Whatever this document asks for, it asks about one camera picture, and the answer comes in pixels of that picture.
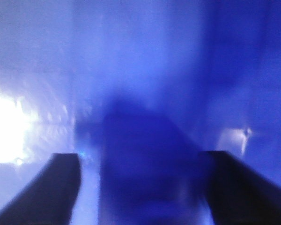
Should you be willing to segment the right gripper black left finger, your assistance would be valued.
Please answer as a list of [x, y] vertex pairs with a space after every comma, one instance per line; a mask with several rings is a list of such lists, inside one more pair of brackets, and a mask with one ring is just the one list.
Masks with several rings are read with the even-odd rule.
[[79, 156], [53, 154], [42, 171], [0, 210], [0, 225], [68, 225], [80, 184]]

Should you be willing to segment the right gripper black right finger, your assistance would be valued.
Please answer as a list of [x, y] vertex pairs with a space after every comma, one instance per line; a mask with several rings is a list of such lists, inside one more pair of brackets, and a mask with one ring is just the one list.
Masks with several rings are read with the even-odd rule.
[[226, 151], [204, 151], [204, 196], [216, 225], [281, 225], [281, 187]]

